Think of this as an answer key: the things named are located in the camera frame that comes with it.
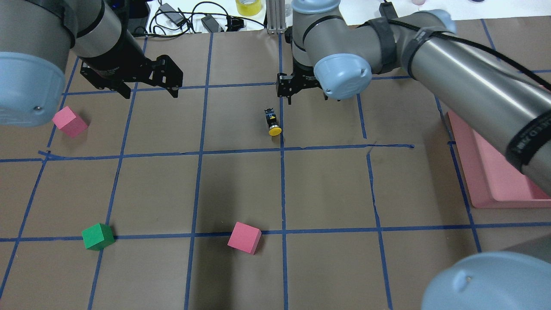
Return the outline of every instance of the green cube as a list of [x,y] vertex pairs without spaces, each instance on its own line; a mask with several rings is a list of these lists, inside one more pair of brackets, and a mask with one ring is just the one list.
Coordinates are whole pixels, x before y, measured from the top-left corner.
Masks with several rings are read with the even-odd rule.
[[111,227],[97,223],[82,231],[84,246],[88,250],[99,251],[115,242]]

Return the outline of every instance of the pink cube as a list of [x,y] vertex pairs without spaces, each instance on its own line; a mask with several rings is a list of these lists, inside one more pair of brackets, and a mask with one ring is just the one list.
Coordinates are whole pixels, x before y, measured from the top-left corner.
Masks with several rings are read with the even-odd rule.
[[88,125],[68,106],[61,109],[53,116],[53,123],[57,128],[66,133],[69,137],[74,138],[83,132]]
[[231,232],[228,245],[254,255],[260,235],[262,235],[260,229],[237,222],[235,223],[234,231]]

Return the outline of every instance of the light blue joint cover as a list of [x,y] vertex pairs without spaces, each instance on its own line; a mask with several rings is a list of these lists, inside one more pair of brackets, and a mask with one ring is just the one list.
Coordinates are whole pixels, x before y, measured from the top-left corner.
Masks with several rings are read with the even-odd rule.
[[293,10],[302,14],[320,14],[338,8],[341,0],[293,0]]
[[65,75],[42,58],[0,52],[0,125],[32,127],[52,120]]
[[455,21],[451,19],[451,15],[447,11],[436,9],[436,10],[418,11],[416,13],[421,13],[421,12],[430,13],[438,17],[440,21],[444,24],[446,29],[457,34],[457,25],[455,24]]
[[550,263],[513,252],[481,253],[438,274],[421,309],[550,309],[550,290]]
[[371,66],[355,54],[333,54],[320,59],[314,66],[314,75],[323,92],[341,100],[361,93],[371,82]]

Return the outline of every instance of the pink box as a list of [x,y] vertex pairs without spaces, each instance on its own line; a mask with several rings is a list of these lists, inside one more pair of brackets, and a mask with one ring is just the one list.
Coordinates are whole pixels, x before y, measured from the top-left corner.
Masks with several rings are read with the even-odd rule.
[[448,113],[475,208],[551,207],[551,197],[518,172],[457,114]]
[[261,235],[260,229],[237,222],[235,223],[234,230],[231,232],[228,245],[254,255]]
[[74,138],[83,132],[88,125],[68,106],[61,109],[53,116],[53,123],[56,124],[59,130],[66,133],[69,137]]

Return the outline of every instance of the yellow button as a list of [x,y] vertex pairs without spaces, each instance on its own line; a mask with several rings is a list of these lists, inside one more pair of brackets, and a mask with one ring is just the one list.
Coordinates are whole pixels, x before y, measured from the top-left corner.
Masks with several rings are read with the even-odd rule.
[[268,133],[270,134],[270,136],[275,137],[275,136],[277,136],[277,135],[279,135],[279,134],[281,133],[281,128],[279,128],[279,127],[274,127],[274,128],[272,128],[272,129],[270,129],[270,130],[268,131]]

